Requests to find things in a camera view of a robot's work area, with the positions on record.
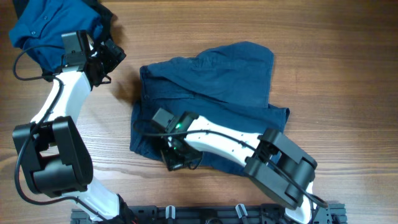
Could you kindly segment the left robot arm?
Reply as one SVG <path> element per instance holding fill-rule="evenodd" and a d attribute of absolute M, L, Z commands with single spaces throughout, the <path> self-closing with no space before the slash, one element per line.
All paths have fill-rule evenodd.
<path fill-rule="evenodd" d="M 55 73 L 44 76 L 53 88 L 39 113 L 16 126 L 14 184 L 20 198 L 33 205 L 71 201 L 94 223 L 135 223 L 123 198 L 94 177 L 93 162 L 76 127 L 86 97 L 111 83 L 109 73 L 125 58 L 111 39 L 91 44 L 72 34 L 63 39 L 65 54 Z"/>

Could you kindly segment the dark navy blue shorts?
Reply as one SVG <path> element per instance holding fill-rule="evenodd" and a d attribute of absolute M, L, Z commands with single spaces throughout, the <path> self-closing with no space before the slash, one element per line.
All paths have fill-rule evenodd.
<path fill-rule="evenodd" d="M 269 103 L 273 65 L 274 54 L 252 42 L 145 65 L 139 71 L 141 97 L 133 106 L 131 126 L 151 132 L 148 120 L 163 108 L 174 115 L 191 111 L 247 133 L 283 131 L 290 110 Z"/>

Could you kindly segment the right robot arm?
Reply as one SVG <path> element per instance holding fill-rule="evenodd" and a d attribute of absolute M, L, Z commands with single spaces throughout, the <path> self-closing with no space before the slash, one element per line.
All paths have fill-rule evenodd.
<path fill-rule="evenodd" d="M 315 219 L 312 193 L 317 162 L 276 129 L 263 134 L 245 133 L 219 126 L 195 113 L 175 116 L 159 109 L 152 118 L 169 146 L 161 151 L 168 170 L 192 167 L 205 153 L 216 154 L 243 169 L 269 198 L 285 208 L 296 223 Z"/>

